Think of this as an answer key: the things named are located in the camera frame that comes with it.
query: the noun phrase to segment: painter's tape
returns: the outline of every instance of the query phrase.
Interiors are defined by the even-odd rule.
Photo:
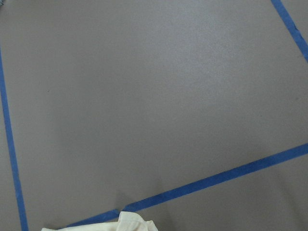
[[[68,225],[67,227],[79,226],[79,225],[89,225],[89,224],[94,224],[94,223],[102,223],[102,222],[106,222],[106,221],[118,218],[119,215],[120,215],[119,210],[114,209],[114,210],[93,216],[91,218],[75,222],[73,224]]]
[[[12,173],[13,173],[15,196],[17,200],[21,230],[28,231],[26,209],[25,209],[25,203],[24,203],[24,198],[23,198],[23,192],[21,189],[21,183],[19,180],[19,172],[18,172],[17,158],[16,158],[16,152],[15,152],[15,146],[14,146],[13,132],[12,132],[12,127],[11,127],[9,105],[8,105],[8,99],[7,99],[7,94],[6,94],[5,82],[4,82],[1,51],[0,51],[0,92],[1,92],[1,101],[2,101],[2,110],[3,110],[4,124],[5,124],[6,139],[7,139],[8,148],[9,148],[10,162],[11,162],[11,168],[12,168]]]
[[[283,20],[285,26],[289,30],[290,34],[293,37],[293,40],[297,44],[298,48],[302,52],[303,56],[305,57],[306,61],[308,62],[308,45],[304,38],[302,37],[300,31],[296,28],[296,25],[289,15],[288,11],[282,4],[281,0],[271,0],[274,7],[276,8],[280,18]]]
[[[213,175],[211,177],[205,178],[203,180],[199,180],[179,188],[163,192],[156,196],[152,196],[141,201],[134,202],[130,205],[127,205],[123,211],[128,212],[136,212],[154,205],[161,204],[163,202],[178,198],[180,196],[184,196],[193,192],[196,192],[201,189],[205,189],[225,181],[241,177],[243,175],[279,164],[281,162],[305,155],[308,153],[308,143],[298,146],[296,148],[292,148],[290,150],[271,155],[269,157],[265,157],[260,160],[256,160],[249,164],[236,167],[234,169]]]

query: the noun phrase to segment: blue tape line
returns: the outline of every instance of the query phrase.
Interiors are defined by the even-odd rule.
[[[308,153],[308,143],[292,148],[290,150],[271,155],[269,157],[265,157],[260,160],[256,160],[249,164],[236,167],[234,169],[213,175],[211,177],[205,178],[203,180],[199,180],[179,188],[163,192],[156,196],[152,196],[141,201],[134,202],[130,205],[127,205],[123,211],[128,212],[136,212],[154,205],[158,205],[160,203],[178,198],[180,196],[184,196],[193,192],[196,192],[201,189],[205,189],[225,181],[279,164],[281,162],[305,155]]]
[[[94,223],[102,223],[102,222],[115,219],[119,217],[119,215],[120,215],[119,210],[114,209],[114,210],[96,215],[94,217],[75,222],[73,224],[68,225],[67,227],[78,226],[78,225],[89,225],[89,224],[94,224]]]
[[[276,8],[280,18],[283,20],[285,26],[289,30],[290,34],[292,35],[295,43],[297,44],[298,48],[302,52],[304,58],[308,62],[308,45],[304,38],[302,37],[300,31],[296,28],[294,21],[292,20],[291,16],[289,15],[288,11],[282,4],[280,0],[271,0],[274,7]]]
[[[16,152],[15,152],[15,146],[14,146],[13,132],[12,132],[12,127],[11,127],[9,105],[8,105],[8,99],[6,95],[5,82],[4,82],[1,51],[0,51],[0,92],[1,92],[1,101],[2,101],[6,139],[8,142],[8,148],[9,148],[9,154],[10,154],[10,162],[11,162],[11,168],[12,168],[12,173],[13,173],[15,196],[17,200],[21,230],[28,231],[29,229],[28,229],[28,222],[27,222],[27,217],[26,217],[26,209],[25,209],[25,203],[24,203],[24,198],[23,198],[23,192],[21,190],[21,183],[19,180],[18,165],[17,165],[17,158],[16,158]]]

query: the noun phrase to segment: concrete floor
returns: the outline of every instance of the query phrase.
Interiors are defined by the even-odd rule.
[[[307,3],[284,0],[308,39]],[[17,1],[0,45],[29,230],[308,142],[308,65],[270,1]],[[0,114],[0,223],[20,230]],[[139,213],[160,231],[308,229],[308,157]]]

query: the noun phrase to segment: white fabric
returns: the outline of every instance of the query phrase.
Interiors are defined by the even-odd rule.
[[[43,228],[42,231],[54,231]],[[121,212],[118,222],[97,223],[60,229],[58,231],[158,231],[153,221],[144,221],[140,215]]]

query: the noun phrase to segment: gray floor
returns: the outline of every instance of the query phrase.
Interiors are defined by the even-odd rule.
[[[306,2],[283,2],[308,39]],[[308,142],[308,65],[270,1],[10,0],[0,39],[31,231]],[[3,127],[0,221],[19,230]],[[307,164],[140,214],[160,231],[304,231]]]

